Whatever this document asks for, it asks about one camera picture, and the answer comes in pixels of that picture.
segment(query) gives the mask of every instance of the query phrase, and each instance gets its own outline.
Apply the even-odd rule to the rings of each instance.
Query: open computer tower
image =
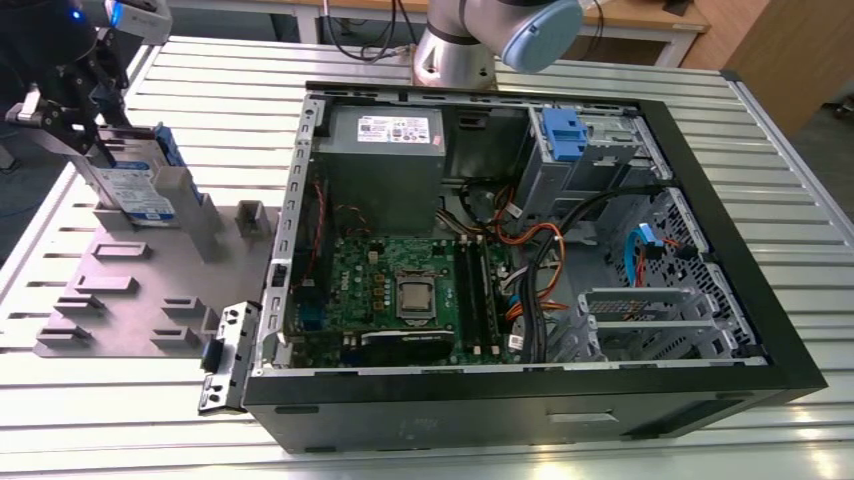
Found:
[[[200,413],[288,451],[679,436],[824,380],[660,102],[309,84]]]

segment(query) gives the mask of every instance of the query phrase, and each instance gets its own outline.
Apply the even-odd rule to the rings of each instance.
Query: motherboard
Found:
[[[481,237],[343,237],[333,249],[325,308],[299,311],[299,366],[515,361],[493,295],[505,246]]]

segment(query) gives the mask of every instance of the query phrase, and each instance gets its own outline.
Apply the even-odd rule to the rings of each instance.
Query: blue light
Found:
[[[112,7],[112,15],[109,16],[109,25],[118,25],[118,21],[121,20],[121,4],[118,2],[113,3]]]

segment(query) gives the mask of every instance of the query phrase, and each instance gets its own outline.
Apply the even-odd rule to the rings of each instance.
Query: metal bracket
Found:
[[[205,371],[198,415],[245,413],[241,406],[245,378],[252,366],[252,342],[260,305],[242,302],[222,309],[216,338],[204,347]]]

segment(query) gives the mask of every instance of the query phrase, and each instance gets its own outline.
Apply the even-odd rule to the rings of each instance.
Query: aluminum extrusion table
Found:
[[[361,65],[325,46],[194,38],[140,52],[132,73],[129,119],[172,127],[220,205],[281,203],[307,80],[408,82],[399,59]],[[571,62],[539,75],[499,67],[497,80],[668,104],[830,387],[671,440],[291,456],[248,415],[196,416],[196,360],[29,351],[96,227],[94,195],[68,167],[0,272],[0,474],[854,477],[854,229],[747,90],[715,72]]]

